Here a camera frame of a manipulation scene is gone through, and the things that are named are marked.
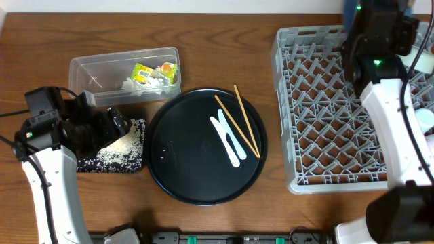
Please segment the yellow green snack wrapper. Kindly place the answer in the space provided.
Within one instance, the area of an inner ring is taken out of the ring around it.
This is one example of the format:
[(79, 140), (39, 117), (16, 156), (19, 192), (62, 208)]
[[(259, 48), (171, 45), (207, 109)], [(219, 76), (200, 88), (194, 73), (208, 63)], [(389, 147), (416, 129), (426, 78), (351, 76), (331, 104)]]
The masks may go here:
[(149, 68), (143, 64), (136, 63), (131, 74), (131, 79), (146, 82), (150, 77), (166, 79), (170, 85), (174, 83), (174, 77), (178, 70), (178, 65), (165, 62), (155, 69)]

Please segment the clear plastic waste bin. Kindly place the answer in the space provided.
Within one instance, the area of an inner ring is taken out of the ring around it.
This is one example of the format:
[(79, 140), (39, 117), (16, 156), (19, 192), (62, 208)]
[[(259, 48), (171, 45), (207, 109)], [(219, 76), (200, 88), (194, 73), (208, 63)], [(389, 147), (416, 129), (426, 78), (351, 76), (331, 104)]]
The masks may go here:
[[(163, 79), (139, 85), (131, 75), (135, 65), (156, 69), (163, 64), (177, 66), (173, 81)], [(86, 93), (93, 106), (114, 106), (165, 100), (181, 93), (180, 58), (174, 47), (142, 49), (73, 58), (69, 89)]]

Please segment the wooden chopstick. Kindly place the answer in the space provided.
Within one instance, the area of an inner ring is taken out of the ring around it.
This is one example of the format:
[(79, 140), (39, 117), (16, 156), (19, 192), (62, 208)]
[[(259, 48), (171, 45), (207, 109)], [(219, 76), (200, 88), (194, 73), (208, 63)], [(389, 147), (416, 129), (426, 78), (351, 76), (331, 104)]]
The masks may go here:
[(241, 135), (241, 137), (244, 139), (244, 141), (246, 142), (246, 144), (250, 147), (250, 149), (252, 150), (252, 152), (255, 154), (255, 156), (257, 158), (260, 158), (260, 155), (258, 154), (258, 152), (256, 152), (256, 150), (254, 149), (254, 147), (250, 144), (250, 141), (246, 138), (245, 134), (242, 132), (242, 130), (240, 129), (240, 127), (238, 126), (238, 124), (235, 122), (234, 118), (231, 116), (230, 112), (226, 109), (225, 105), (222, 103), (222, 101), (220, 100), (220, 98), (217, 95), (214, 95), (214, 97), (217, 100), (217, 102), (219, 103), (219, 105), (221, 106), (221, 108), (223, 109), (223, 111), (226, 113), (227, 117), (231, 120), (232, 124), (235, 126), (235, 128), (237, 129), (237, 131), (239, 132), (239, 134)]
[(233, 85), (233, 87), (234, 87), (237, 99), (239, 101), (239, 105), (240, 105), (241, 111), (243, 113), (243, 116), (244, 116), (244, 119), (245, 119), (245, 123), (246, 123), (246, 125), (248, 127), (248, 131), (249, 131), (250, 137), (252, 139), (252, 143), (253, 143), (253, 146), (254, 146), (254, 149), (255, 149), (256, 156), (258, 158), (260, 158), (260, 152), (259, 152), (258, 147), (257, 147), (256, 139), (255, 139), (254, 133), (252, 131), (252, 128), (251, 128), (250, 121), (248, 119), (247, 113), (245, 111), (245, 108), (244, 108), (244, 105), (243, 105), (243, 101), (241, 99), (241, 95), (239, 93), (238, 87), (237, 87), (237, 85)]

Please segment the white plastic spoon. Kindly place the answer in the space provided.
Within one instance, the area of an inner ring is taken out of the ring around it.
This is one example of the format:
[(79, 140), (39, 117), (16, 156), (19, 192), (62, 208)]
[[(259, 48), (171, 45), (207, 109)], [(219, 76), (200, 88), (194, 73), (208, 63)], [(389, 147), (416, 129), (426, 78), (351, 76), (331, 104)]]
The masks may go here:
[(224, 145), (224, 148), (226, 150), (226, 153), (229, 157), (229, 160), (233, 167), (238, 168), (240, 166), (239, 159), (233, 149), (230, 147), (228, 141), (226, 140), (227, 132), (224, 130), (223, 126), (221, 126), (220, 122), (214, 118), (210, 117), (210, 121), (212, 122), (214, 128), (216, 129), (218, 135), (220, 136), (220, 139), (222, 140), (222, 143)]

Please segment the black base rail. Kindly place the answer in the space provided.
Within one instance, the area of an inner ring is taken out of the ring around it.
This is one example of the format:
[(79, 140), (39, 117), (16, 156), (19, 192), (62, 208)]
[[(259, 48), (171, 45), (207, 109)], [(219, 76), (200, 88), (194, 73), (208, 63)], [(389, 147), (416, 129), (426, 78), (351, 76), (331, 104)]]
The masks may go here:
[(290, 234), (180, 234), (177, 232), (158, 232), (145, 235), (134, 229), (122, 230), (113, 235), (92, 234), (93, 243), (152, 243), (152, 244), (333, 244), (330, 235), (310, 230), (293, 230)]

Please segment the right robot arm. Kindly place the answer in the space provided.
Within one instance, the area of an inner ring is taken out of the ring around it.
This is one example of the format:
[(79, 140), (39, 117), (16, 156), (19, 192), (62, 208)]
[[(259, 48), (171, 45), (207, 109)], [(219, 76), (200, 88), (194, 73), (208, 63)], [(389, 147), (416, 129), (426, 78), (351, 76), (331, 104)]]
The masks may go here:
[(334, 229), (336, 243), (433, 240), (433, 153), (413, 107), (405, 66), (419, 20), (409, 1), (346, 1), (342, 65), (367, 110), (387, 166), (388, 191), (363, 217)]

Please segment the light blue rice bowl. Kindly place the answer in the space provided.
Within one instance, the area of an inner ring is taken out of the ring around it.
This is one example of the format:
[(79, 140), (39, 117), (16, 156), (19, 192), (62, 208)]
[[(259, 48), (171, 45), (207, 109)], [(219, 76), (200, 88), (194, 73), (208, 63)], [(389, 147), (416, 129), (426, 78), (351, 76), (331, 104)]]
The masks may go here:
[(427, 133), (434, 126), (434, 114), (431, 110), (420, 108), (415, 111), (415, 115), (422, 133)]

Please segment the spilled rice grains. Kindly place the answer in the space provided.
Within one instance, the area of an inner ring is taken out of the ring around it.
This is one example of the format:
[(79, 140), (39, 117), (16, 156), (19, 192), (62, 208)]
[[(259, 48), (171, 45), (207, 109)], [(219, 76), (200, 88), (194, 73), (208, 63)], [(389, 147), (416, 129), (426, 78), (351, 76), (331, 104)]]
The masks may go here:
[(130, 132), (77, 166), (79, 173), (135, 173), (142, 169), (146, 121), (132, 119)]

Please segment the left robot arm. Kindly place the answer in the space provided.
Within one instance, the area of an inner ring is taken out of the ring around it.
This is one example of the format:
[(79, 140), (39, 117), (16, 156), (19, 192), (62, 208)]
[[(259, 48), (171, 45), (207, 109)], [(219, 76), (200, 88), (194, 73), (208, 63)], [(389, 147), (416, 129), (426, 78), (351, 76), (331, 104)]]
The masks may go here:
[(25, 94), (31, 117), (14, 135), (33, 194), (40, 243), (91, 243), (77, 187), (77, 165), (130, 132), (116, 108), (94, 110), (85, 93), (64, 99), (59, 87)]

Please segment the dark blue plate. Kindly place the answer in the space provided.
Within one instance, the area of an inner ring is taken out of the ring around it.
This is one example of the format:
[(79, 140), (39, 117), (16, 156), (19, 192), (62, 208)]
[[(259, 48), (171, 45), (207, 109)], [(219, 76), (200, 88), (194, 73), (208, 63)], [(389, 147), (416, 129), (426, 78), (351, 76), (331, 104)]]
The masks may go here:
[[(398, 0), (400, 10), (403, 10), (405, 16), (412, 17), (413, 5), (415, 0)], [(343, 24), (345, 31), (351, 31), (356, 13), (362, 9), (363, 0), (344, 0)]]

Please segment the grey dishwasher rack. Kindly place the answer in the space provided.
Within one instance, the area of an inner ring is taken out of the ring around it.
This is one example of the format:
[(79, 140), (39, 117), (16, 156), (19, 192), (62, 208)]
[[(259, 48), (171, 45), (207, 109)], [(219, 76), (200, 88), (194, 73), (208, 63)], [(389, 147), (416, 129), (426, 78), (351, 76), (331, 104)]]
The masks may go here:
[[(386, 190), (387, 166), (367, 110), (346, 78), (343, 26), (277, 31), (272, 50), (286, 186), (294, 194)], [(414, 110), (433, 110), (433, 73), (411, 72)]]

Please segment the round black serving tray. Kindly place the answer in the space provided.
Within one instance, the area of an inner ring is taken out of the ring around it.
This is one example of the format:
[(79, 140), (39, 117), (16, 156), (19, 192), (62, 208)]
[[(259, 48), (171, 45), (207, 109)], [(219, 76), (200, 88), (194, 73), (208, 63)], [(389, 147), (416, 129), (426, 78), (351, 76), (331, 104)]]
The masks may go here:
[[(156, 183), (173, 198), (193, 205), (218, 205), (232, 201), (258, 179), (267, 159), (267, 134), (256, 109), (242, 98), (254, 133), (257, 158), (223, 111), (233, 133), (247, 154), (232, 166), (210, 117), (218, 120), (222, 109), (217, 95), (253, 146), (237, 96), (221, 89), (196, 89), (166, 102), (147, 125), (143, 161)], [(226, 140), (235, 154), (227, 134)]]

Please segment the white tissue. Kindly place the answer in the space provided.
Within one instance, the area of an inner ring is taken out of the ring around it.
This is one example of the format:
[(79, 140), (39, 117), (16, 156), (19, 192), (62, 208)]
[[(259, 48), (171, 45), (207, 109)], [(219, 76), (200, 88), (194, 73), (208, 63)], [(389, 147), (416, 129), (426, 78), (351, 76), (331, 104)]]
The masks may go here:
[(163, 78), (150, 77), (146, 82), (139, 82), (131, 78), (127, 78), (123, 82), (121, 89), (127, 92), (131, 92), (132, 96), (141, 96), (145, 93), (157, 93), (160, 94), (163, 91), (163, 87), (170, 83)]

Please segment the black rectangular tray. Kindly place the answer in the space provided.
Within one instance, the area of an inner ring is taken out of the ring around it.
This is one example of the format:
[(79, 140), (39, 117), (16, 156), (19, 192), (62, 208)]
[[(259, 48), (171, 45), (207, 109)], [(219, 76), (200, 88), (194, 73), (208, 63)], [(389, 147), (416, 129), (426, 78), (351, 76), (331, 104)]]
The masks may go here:
[(77, 154), (79, 173), (134, 173), (142, 169), (146, 121), (115, 108), (91, 117), (91, 139)]

